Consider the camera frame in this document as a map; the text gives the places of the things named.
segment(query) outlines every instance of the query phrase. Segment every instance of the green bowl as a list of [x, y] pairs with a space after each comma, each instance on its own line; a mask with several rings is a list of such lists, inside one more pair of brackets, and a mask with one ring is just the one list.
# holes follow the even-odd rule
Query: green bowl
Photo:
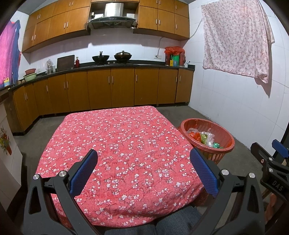
[[29, 74], [29, 75], [26, 75], [26, 76], [24, 77], [24, 79], [25, 79], [26, 82], [29, 82], [29, 81], [33, 80], [34, 78], [36, 78], [36, 73], [34, 73], [34, 74]]

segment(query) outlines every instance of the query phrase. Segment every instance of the range hood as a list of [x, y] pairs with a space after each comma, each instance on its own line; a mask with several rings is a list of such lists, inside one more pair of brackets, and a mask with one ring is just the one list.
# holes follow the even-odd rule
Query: range hood
[[104, 17], [91, 20], [91, 29], [99, 28], [130, 28], [136, 26], [136, 19], [123, 16], [123, 3], [107, 3]]

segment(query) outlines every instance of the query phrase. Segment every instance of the cabinet door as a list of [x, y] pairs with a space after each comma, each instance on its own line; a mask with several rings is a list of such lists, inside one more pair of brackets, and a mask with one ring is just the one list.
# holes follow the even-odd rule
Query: cabinet door
[[73, 0], [58, 0], [55, 4], [52, 16], [69, 11], [72, 1]]
[[40, 14], [38, 17], [38, 23], [52, 17], [55, 5], [56, 5], [56, 2], [53, 2], [53, 3], [40, 9]]
[[189, 18], [189, 5], [184, 2], [175, 0], [175, 13]]
[[175, 1], [174, 0], [159, 0], [159, 9], [175, 12]]
[[65, 76], [70, 111], [89, 110], [87, 71], [69, 73]]
[[65, 34], [68, 12], [51, 17], [48, 39]]
[[89, 7], [83, 7], [69, 11], [67, 24], [66, 24], [66, 33], [85, 30], [87, 25]]
[[111, 108], [110, 69], [87, 71], [87, 82], [90, 108]]
[[179, 69], [176, 103], [189, 102], [193, 84], [194, 72], [186, 69]]
[[140, 6], [138, 9], [138, 28], [158, 30], [158, 10]]
[[90, 2], [91, 2], [91, 0], [72, 0], [71, 6], [70, 6], [70, 11], [77, 9], [77, 8], [89, 7]]
[[30, 113], [26, 102], [25, 87], [18, 88], [13, 93], [15, 106], [17, 109], [18, 118], [20, 120], [23, 131], [31, 125]]
[[184, 16], [175, 15], [175, 34], [184, 36], [186, 38], [190, 37], [190, 20]]
[[158, 8], [158, 1], [159, 0], [140, 0], [139, 6], [144, 6], [144, 7], [153, 7], [153, 8]]
[[41, 43], [48, 39], [48, 32], [51, 18], [41, 21], [35, 27], [33, 45]]
[[173, 104], [177, 92], [177, 69], [160, 69], [157, 104]]
[[158, 30], [168, 33], [175, 33], [175, 14], [172, 12], [159, 10]]
[[29, 29], [31, 27], [34, 27], [37, 24], [38, 18], [39, 18], [39, 14], [40, 14], [40, 9], [35, 11], [35, 12], [33, 12], [31, 15], [29, 15], [25, 30], [27, 30], [27, 29]]
[[30, 113], [31, 123], [34, 122], [36, 118], [39, 116], [37, 103], [34, 94], [34, 87], [33, 84], [30, 83], [29, 85], [25, 86], [25, 93], [26, 93], [26, 102]]
[[134, 80], [134, 105], [156, 104], [159, 69], [136, 68]]
[[111, 69], [112, 107], [134, 105], [134, 69]]
[[33, 46], [34, 30], [35, 27], [31, 27], [24, 32], [22, 51], [25, 51]]
[[48, 79], [50, 100], [54, 113], [70, 112], [68, 96], [66, 91], [65, 74]]
[[39, 82], [35, 82], [33, 85], [39, 115], [53, 113], [48, 89], [48, 80], [45, 79]]

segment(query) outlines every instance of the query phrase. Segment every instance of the red tablecloth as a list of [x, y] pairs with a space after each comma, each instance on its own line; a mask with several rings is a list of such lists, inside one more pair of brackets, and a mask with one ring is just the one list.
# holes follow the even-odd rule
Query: red tablecloth
[[[91, 148], [98, 163], [75, 200], [93, 225], [148, 223], [189, 204], [203, 187], [190, 162], [191, 144], [151, 106], [66, 116], [36, 172], [55, 176]], [[56, 195], [53, 201], [62, 223], [69, 225]]]

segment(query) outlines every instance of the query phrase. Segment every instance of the metal screw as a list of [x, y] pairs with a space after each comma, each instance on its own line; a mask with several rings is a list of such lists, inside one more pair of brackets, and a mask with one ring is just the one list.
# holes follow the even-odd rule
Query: metal screw
[[38, 175], [38, 174], [36, 174], [36, 175], [33, 176], [33, 179], [38, 179], [38, 178], [39, 178], [39, 175]]
[[221, 173], [222, 173], [223, 175], [228, 175], [228, 174], [229, 174], [229, 171], [226, 170], [226, 169], [223, 169], [223, 170], [221, 171]]
[[249, 177], [253, 179], [253, 178], [255, 178], [255, 174], [254, 173], [249, 173]]
[[66, 176], [66, 171], [60, 171], [59, 174], [58, 174], [60, 177], [64, 177]]

